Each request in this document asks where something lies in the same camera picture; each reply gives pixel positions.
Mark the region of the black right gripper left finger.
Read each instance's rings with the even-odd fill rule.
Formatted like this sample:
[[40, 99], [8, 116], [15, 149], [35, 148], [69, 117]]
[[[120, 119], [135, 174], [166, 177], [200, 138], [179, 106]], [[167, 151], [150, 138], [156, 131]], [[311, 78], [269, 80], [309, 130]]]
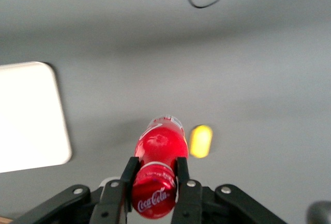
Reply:
[[91, 192], [85, 185], [73, 185], [37, 205], [15, 223], [127, 223], [130, 188], [140, 168], [131, 157], [120, 177]]

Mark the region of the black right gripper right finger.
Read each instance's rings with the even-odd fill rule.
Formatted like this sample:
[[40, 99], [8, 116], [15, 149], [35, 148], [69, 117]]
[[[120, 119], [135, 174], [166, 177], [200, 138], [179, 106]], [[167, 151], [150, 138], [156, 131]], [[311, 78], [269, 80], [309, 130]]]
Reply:
[[285, 223], [261, 203], [231, 184], [215, 190], [189, 176], [187, 158], [176, 160], [178, 201], [171, 223]]

